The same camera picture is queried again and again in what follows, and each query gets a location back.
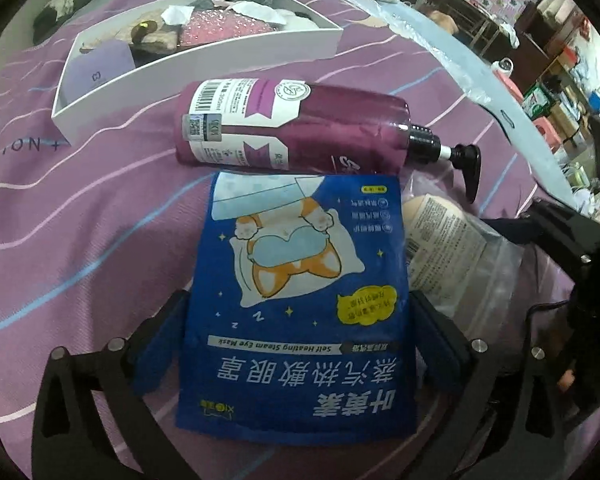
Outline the bagged powder puff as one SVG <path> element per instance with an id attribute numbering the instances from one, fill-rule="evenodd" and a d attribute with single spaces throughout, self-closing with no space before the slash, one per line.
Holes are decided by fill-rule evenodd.
<path id="1" fill-rule="evenodd" d="M 498 338 L 524 250 L 412 174 L 402 194 L 408 282 L 469 339 Z"/>

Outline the blue eye mask pouch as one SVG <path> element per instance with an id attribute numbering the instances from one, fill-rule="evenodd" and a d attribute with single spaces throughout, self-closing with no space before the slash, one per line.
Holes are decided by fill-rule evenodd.
<path id="1" fill-rule="evenodd" d="M 345 445 L 416 426 L 398 178 L 222 172 L 180 359 L 178 426 Z"/>

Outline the purple shampoo pump bottle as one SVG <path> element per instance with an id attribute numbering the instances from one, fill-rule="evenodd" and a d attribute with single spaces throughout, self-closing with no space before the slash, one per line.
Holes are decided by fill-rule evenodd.
<path id="1" fill-rule="evenodd" d="M 183 164 L 294 174 L 388 174 L 409 162 L 448 162 L 478 193 L 481 152 L 445 145 L 415 124 L 398 96 L 297 79 L 195 81 L 178 97 L 176 157 Z"/>

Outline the lilac soft pouch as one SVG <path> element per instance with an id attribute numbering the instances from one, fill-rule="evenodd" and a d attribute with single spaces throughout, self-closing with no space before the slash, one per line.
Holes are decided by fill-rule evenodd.
<path id="1" fill-rule="evenodd" d="M 134 68 L 134 58 L 126 42 L 117 39 L 104 41 L 68 63 L 60 94 L 69 105 Z"/>

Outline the beige plaid cloth pouch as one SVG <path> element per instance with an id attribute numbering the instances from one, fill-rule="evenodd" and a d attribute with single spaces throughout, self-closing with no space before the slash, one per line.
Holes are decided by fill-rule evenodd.
<path id="1" fill-rule="evenodd" d="M 84 41 L 80 52 L 88 53 L 100 47 L 106 41 L 118 40 L 132 50 L 155 54 L 169 54 L 178 50 L 178 26 L 167 25 L 162 18 L 141 18 L 131 25 L 125 25 L 116 32 L 105 32 L 99 38 Z"/>

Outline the pink glitter sponge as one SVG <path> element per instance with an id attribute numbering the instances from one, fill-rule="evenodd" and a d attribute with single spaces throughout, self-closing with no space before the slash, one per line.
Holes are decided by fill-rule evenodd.
<path id="1" fill-rule="evenodd" d="M 189 49 L 214 42 L 278 32 L 288 24 L 280 15 L 261 20 L 233 10 L 194 11 L 178 33 L 178 47 Z"/>

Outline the clear plastic sheet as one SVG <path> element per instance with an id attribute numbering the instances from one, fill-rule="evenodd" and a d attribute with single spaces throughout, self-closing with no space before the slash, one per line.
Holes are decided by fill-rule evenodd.
<path id="1" fill-rule="evenodd" d="M 348 1 L 381 18 L 393 32 L 414 40 L 432 54 L 466 98 L 484 107 L 496 119 L 509 142 L 530 164 L 541 188 L 556 200 L 576 206 L 570 185 L 548 144 L 488 64 L 427 15 L 403 2 Z"/>

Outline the purple striped bed sheet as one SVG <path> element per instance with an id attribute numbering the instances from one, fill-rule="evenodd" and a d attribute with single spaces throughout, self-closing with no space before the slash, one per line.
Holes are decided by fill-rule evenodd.
<path id="1" fill-rule="evenodd" d="M 176 160 L 173 100 L 150 98 L 99 119 L 73 146 L 52 121 L 76 35 L 149 1 L 99 3 L 19 53 L 0 77 L 0 436 L 23 471 L 53 348 L 86 353 L 128 336 L 193 274 L 210 172 Z M 395 93 L 444 140 L 478 144 L 479 216 L 516 217 L 535 198 L 568 195 L 545 141 L 506 90 L 492 96 L 505 110 L 498 120 L 415 41 L 347 1 L 299 1 L 343 34 L 332 58 L 280 66 L 279 76 Z"/>

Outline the white cardboard box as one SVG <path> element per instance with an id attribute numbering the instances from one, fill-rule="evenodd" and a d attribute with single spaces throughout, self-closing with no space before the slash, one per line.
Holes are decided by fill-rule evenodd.
<path id="1" fill-rule="evenodd" d="M 146 12 L 166 10 L 171 4 L 191 1 L 193 0 L 151 1 L 107 18 L 76 36 L 60 75 L 50 115 L 67 141 L 78 142 L 85 128 L 100 116 L 174 96 L 195 80 L 331 58 L 335 55 L 342 36 L 339 25 L 306 4 L 298 0 L 273 0 L 276 9 L 306 14 L 317 29 L 268 32 L 194 47 L 134 68 L 132 72 L 110 80 L 71 104 L 65 104 L 59 88 L 64 82 L 68 63 L 80 54 L 84 41 L 99 38 L 105 32 L 114 32 Z"/>

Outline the black white garment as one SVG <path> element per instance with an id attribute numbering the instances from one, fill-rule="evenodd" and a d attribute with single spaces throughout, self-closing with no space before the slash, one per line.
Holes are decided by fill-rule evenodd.
<path id="1" fill-rule="evenodd" d="M 91 0 L 50 0 L 41 12 L 36 16 L 32 25 L 32 42 L 35 46 L 42 44 L 53 36 L 72 18 L 76 12 L 81 10 Z"/>

